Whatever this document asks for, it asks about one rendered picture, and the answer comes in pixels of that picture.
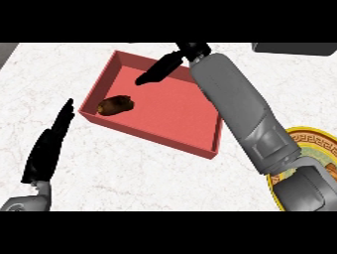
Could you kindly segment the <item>red cardboard box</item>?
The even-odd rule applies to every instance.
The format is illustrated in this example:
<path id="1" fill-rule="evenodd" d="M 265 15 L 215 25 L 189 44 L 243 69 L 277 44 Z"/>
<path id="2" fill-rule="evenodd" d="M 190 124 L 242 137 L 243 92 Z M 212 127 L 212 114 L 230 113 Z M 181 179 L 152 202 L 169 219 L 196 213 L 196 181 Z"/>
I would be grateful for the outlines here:
<path id="1" fill-rule="evenodd" d="M 134 80 L 155 60 L 130 53 L 112 53 L 87 93 L 79 115 L 96 125 L 211 159 L 218 154 L 223 120 L 184 66 L 156 83 Z M 97 114 L 97 104 L 127 95 L 133 109 L 112 116 Z"/>

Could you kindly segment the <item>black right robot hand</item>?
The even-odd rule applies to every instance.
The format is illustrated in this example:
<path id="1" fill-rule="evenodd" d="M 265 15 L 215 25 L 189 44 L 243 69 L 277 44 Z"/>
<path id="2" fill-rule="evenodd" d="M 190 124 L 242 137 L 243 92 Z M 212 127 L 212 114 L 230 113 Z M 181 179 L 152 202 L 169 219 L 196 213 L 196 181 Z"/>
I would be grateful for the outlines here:
<path id="1" fill-rule="evenodd" d="M 159 82 L 183 63 L 183 58 L 192 63 L 211 53 L 206 43 L 177 43 L 178 50 L 166 54 L 134 80 L 135 85 Z"/>

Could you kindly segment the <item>dark grey appliance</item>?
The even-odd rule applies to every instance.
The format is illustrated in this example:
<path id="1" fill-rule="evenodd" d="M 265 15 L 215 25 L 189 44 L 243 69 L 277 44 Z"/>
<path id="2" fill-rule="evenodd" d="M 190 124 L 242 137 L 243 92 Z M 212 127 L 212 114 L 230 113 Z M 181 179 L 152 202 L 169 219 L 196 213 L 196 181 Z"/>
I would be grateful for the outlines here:
<path id="1" fill-rule="evenodd" d="M 257 53 L 327 57 L 337 51 L 337 43 L 252 43 Z"/>

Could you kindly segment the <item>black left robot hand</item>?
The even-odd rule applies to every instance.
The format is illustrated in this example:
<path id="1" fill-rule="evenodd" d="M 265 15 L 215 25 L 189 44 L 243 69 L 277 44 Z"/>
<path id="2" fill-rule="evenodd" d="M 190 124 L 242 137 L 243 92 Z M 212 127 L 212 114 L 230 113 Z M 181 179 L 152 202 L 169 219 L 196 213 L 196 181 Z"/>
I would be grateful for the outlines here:
<path id="1" fill-rule="evenodd" d="M 73 117 L 73 100 L 69 99 L 59 111 L 53 126 L 42 131 L 37 139 L 26 159 L 20 180 L 22 184 L 31 184 L 37 181 L 47 182 L 51 179 L 62 150 L 62 142 Z"/>

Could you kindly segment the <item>yellow-rimmed patterned plate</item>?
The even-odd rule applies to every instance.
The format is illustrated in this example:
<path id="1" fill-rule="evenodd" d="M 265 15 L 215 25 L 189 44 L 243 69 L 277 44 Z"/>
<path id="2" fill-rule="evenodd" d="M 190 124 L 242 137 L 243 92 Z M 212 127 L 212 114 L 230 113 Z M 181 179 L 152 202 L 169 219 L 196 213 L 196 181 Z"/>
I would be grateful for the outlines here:
<path id="1" fill-rule="evenodd" d="M 314 158 L 337 182 L 337 138 L 311 127 L 290 127 L 286 133 L 301 148 L 301 155 Z"/>

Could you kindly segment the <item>brown sweet potato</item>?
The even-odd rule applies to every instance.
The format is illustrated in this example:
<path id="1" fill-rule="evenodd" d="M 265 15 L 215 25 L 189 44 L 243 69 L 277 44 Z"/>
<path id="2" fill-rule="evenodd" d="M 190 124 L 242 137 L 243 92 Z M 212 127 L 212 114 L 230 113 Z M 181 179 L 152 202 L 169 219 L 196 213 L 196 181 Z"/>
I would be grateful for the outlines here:
<path id="1" fill-rule="evenodd" d="M 127 95 L 115 95 L 97 104 L 96 112 L 102 116 L 110 116 L 131 110 L 133 106 L 134 102 Z"/>

